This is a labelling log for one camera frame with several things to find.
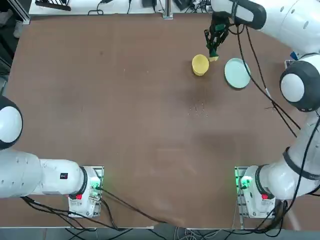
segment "green object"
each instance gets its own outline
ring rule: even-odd
[[[225,24],[218,24],[218,25],[216,25],[215,26],[215,30],[216,31],[221,31],[221,30],[225,30],[225,28],[226,28],[226,25]]]
[[[209,57],[219,57],[219,55],[217,54],[216,50],[212,49],[211,52],[209,52]]]
[[[246,189],[246,188],[250,187],[251,181],[252,181],[252,177],[250,177],[250,176],[243,176],[243,177],[241,178],[241,186],[242,186],[242,188],[243,188],[243,189]]]

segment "metal frame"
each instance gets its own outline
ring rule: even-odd
[[[16,11],[22,18],[23,24],[28,25],[30,23],[30,16],[28,12],[23,8],[19,0],[7,0],[11,7]]]
[[[171,12],[171,0],[165,0],[165,12],[163,13],[163,19],[174,19],[174,15]]]

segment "black cable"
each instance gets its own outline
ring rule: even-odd
[[[276,105],[290,120],[291,122],[299,129],[301,130],[300,126],[286,113],[286,111],[277,103],[275,102],[271,97],[269,97],[269,95],[267,93],[265,93],[264,90],[262,90],[262,88],[258,85],[258,83],[256,82],[256,80],[254,80],[254,78],[252,77],[252,75],[250,74],[247,64],[245,62],[245,58],[244,58],[244,53],[242,51],[242,46],[241,46],[241,41],[240,41],[240,34],[239,34],[239,26],[236,26],[236,32],[237,34],[237,39],[238,39],[238,45],[239,45],[239,50],[240,50],[240,54],[241,54],[241,58],[243,61],[243,65],[245,67],[245,70],[247,72],[247,74],[249,75],[250,79],[252,80],[252,82],[254,83],[254,85],[260,90],[260,92],[266,97],[268,98],[272,103],[274,103],[274,105]]]
[[[225,232],[227,233],[232,233],[232,234],[235,234],[235,235],[248,235],[248,234],[253,234],[253,233],[263,233],[263,232],[258,232],[259,231],[259,228],[265,223],[265,221],[269,218],[269,216],[274,212],[274,210],[280,206],[281,202],[279,202],[269,213],[268,215],[264,218],[264,220],[255,228],[255,229],[246,229],[246,230],[243,230],[243,231],[247,231],[245,233],[241,232],[234,232],[235,230],[233,231],[228,231],[228,230],[224,230]]]
[[[258,69],[259,69],[259,73],[260,73],[260,77],[261,77],[261,81],[262,81],[263,87],[264,87],[265,90],[267,90],[267,85],[266,85],[264,76],[263,76],[262,71],[261,71],[260,63],[259,63],[259,60],[258,60],[256,51],[255,51],[254,46],[253,46],[252,41],[251,41],[249,29],[248,29],[247,26],[245,26],[245,29],[246,29],[246,34],[247,34],[247,36],[248,36],[248,40],[249,40],[249,44],[250,44],[252,53],[253,53],[253,55],[254,55],[256,64],[257,64]],[[284,116],[281,114],[281,112],[279,111],[279,109],[277,108],[277,106],[275,105],[275,103],[274,103],[273,101],[271,101],[271,103],[272,103],[274,109],[276,110],[276,112],[279,114],[279,116],[281,117],[281,119],[282,119],[283,122],[285,123],[285,125],[289,128],[290,132],[291,132],[295,137],[297,137],[296,133],[293,131],[293,129],[291,128],[291,126],[289,125],[289,123],[286,121],[286,119],[284,118]]]
[[[129,12],[130,12],[131,1],[132,1],[132,0],[129,0],[129,7],[128,7],[128,11],[126,12],[126,14],[129,14]]]
[[[94,219],[89,218],[89,217],[87,217],[87,216],[84,216],[84,215],[82,215],[82,214],[76,213],[76,212],[74,212],[74,211],[62,210],[62,209],[53,208],[53,207],[50,207],[50,206],[47,206],[47,205],[44,205],[44,204],[40,204],[40,203],[38,203],[38,202],[35,202],[32,198],[29,198],[29,199],[32,201],[32,202],[29,202],[30,204],[33,204],[33,205],[36,205],[36,206],[39,206],[39,207],[42,207],[42,208],[46,208],[46,209],[48,209],[48,210],[50,210],[50,211],[57,212],[57,213],[60,214],[60,215],[61,215],[61,213],[59,213],[59,212],[77,215],[77,216],[82,217],[82,218],[84,218],[84,219],[87,219],[87,220],[89,220],[89,221],[91,221],[91,222],[93,222],[93,223],[100,224],[100,225],[102,225],[102,226],[104,226],[104,227],[108,227],[108,228],[117,230],[117,229],[115,229],[114,227],[112,227],[112,226],[110,226],[110,225],[107,225],[107,224],[105,224],[105,223],[103,223],[103,222],[94,220]],[[37,209],[37,210],[39,210],[39,211],[41,211],[41,212],[47,212],[47,213],[48,213],[48,211],[45,211],[45,210],[43,210],[43,209]],[[68,217],[68,218],[70,218],[70,219],[72,219],[72,220],[74,220],[74,221],[77,222],[77,220],[75,220],[75,218],[73,218],[73,217],[70,217],[70,216],[67,216],[67,215],[65,215],[65,217]]]
[[[315,193],[308,193],[308,195],[320,197],[320,194],[315,194]]]
[[[111,214],[111,210],[110,210],[109,205],[108,205],[107,202],[106,202],[104,199],[102,199],[102,198],[101,198],[101,202],[102,202],[102,204],[105,206],[106,210],[108,211],[109,219],[110,219],[110,222],[111,222],[112,226],[119,231],[119,229],[118,229],[118,227],[117,227],[117,225],[116,225],[116,223],[115,223],[115,221],[114,221],[114,218],[112,217],[112,214]]]
[[[40,212],[44,212],[44,213],[49,213],[49,214],[54,214],[54,215],[57,215],[58,217],[60,217],[62,220],[64,220],[66,223],[68,223],[71,227],[73,227],[74,229],[77,229],[77,230],[87,230],[88,228],[85,228],[83,225],[81,225],[81,223],[76,220],[75,218],[72,218],[66,214],[63,214],[63,213],[58,213],[58,212],[55,212],[53,210],[44,210],[44,209],[41,209],[41,208],[38,208],[38,207],[35,207],[33,206],[30,202],[28,202],[27,200],[25,200],[24,198],[27,198],[27,197],[22,197],[22,199],[26,202],[26,204],[28,204],[31,208],[35,209],[35,210],[38,210]],[[78,228],[76,226],[74,226],[71,222],[69,222],[68,220],[64,219],[62,216],[66,217],[66,218],[69,218],[73,221],[75,221],[81,228]]]
[[[287,207],[288,207],[288,202],[287,200],[283,201],[283,209],[282,209],[282,212],[286,211],[287,210]],[[284,217],[282,217],[281,219],[281,224],[280,224],[280,228],[279,228],[279,231],[277,232],[276,235],[268,235],[266,232],[264,233],[266,236],[270,237],[270,238],[276,238],[279,236],[279,234],[281,233],[281,230],[282,230],[282,226],[284,224]]]
[[[92,230],[92,231],[90,231],[90,229],[83,229],[82,231],[80,231],[80,232],[78,232],[78,233],[71,233],[73,236],[70,237],[68,240],[72,240],[72,239],[74,239],[74,238],[79,238],[78,236],[79,236],[80,234],[84,233],[84,232],[96,232],[96,231],[97,231],[96,228],[95,228],[94,230]]]
[[[128,233],[128,232],[130,232],[130,231],[132,231],[132,230],[133,230],[132,228],[131,228],[131,229],[128,229],[128,231],[122,232],[122,233],[118,234],[117,236],[108,238],[108,240],[116,239],[116,238],[118,238],[118,237],[120,237],[120,236],[122,236],[122,235],[124,235],[124,234],[126,234],[126,233]]]
[[[88,16],[90,15],[90,13],[96,13],[97,15],[103,15],[104,11],[102,11],[101,9],[98,9],[99,5],[102,4],[102,3],[103,3],[103,0],[98,3],[98,5],[96,6],[96,10],[88,11]]]
[[[158,222],[158,223],[161,223],[161,224],[166,224],[166,223],[167,223],[166,221],[162,221],[162,220],[156,219],[155,217],[150,216],[150,215],[144,213],[144,212],[141,211],[140,209],[138,209],[138,208],[130,205],[129,203],[123,201],[122,199],[120,199],[120,198],[117,197],[116,195],[112,194],[111,192],[103,189],[102,187],[99,187],[99,186],[98,186],[98,187],[96,187],[95,189],[98,189],[98,190],[101,190],[101,191],[107,193],[108,195],[112,196],[114,199],[118,200],[119,202],[121,202],[122,204],[126,205],[126,206],[129,207],[130,209],[136,211],[137,213],[145,216],[146,218],[148,218],[148,219],[150,219],[150,220],[152,220],[152,221],[155,221],[155,222]]]
[[[316,187],[316,189],[314,189],[313,191],[309,192],[308,195],[320,197],[320,194],[315,194],[315,192],[317,192],[319,189],[320,189],[320,184],[319,184],[319,186]]]
[[[86,230],[82,230],[81,232],[78,232],[77,234],[75,234],[75,233],[72,233],[72,237],[70,237],[68,240],[72,240],[72,239],[74,239],[74,238],[77,238],[78,237],[78,235],[80,235],[80,234],[82,234],[82,233],[84,233]]]
[[[151,229],[147,229],[149,232],[153,233],[154,235],[158,236],[159,238],[162,238],[163,240],[167,240],[164,236],[159,235],[158,233],[156,233],[155,231],[151,230]]]
[[[79,236],[79,234],[82,233],[82,232],[79,232],[78,234],[75,234],[75,233],[73,233],[72,231],[70,231],[68,228],[65,228],[65,230],[66,230],[67,232],[69,232],[70,234],[73,235],[73,237],[71,237],[69,240],[71,240],[71,239],[73,239],[73,238],[78,238],[78,239],[81,239],[81,240],[86,240],[85,238]]]
[[[230,32],[231,34],[233,34],[233,35],[238,35],[238,34],[242,34],[243,31],[244,31],[244,29],[245,29],[245,25],[242,24],[242,30],[241,30],[239,33],[233,32],[233,31],[231,31],[230,29],[228,29],[228,30],[229,30],[229,32]]]
[[[161,0],[159,0],[159,3],[160,3],[160,5],[161,5],[162,11],[165,12],[165,9],[164,9],[164,6],[162,5]]]
[[[230,231],[229,234],[224,238],[224,240],[227,240],[228,237],[230,237],[230,235],[234,233],[234,231],[235,231],[235,230]]]

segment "green light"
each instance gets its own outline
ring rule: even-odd
[[[241,178],[241,185],[243,188],[248,188],[250,187],[250,182],[252,181],[252,177],[250,176],[243,176]]]

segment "floor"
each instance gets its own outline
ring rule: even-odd
[[[159,224],[154,228],[154,231],[163,236],[166,240],[174,239],[175,227],[169,224]],[[184,229],[179,230],[180,239],[184,236]],[[84,240],[108,240],[119,234],[115,230],[99,228],[96,232],[84,232],[80,237]],[[220,231],[217,235],[206,239],[224,240],[228,235],[225,231]],[[0,229],[1,240],[69,240],[72,237],[63,228],[2,228]],[[264,234],[250,234],[250,235],[231,235],[228,240],[267,240],[269,237]],[[280,235],[276,238],[278,240],[315,240],[320,238],[320,232],[313,231],[290,231],[282,230]],[[154,235],[146,229],[134,229],[123,236],[117,238],[117,240],[160,240],[161,238]],[[200,240],[201,237],[193,238],[193,240]]]

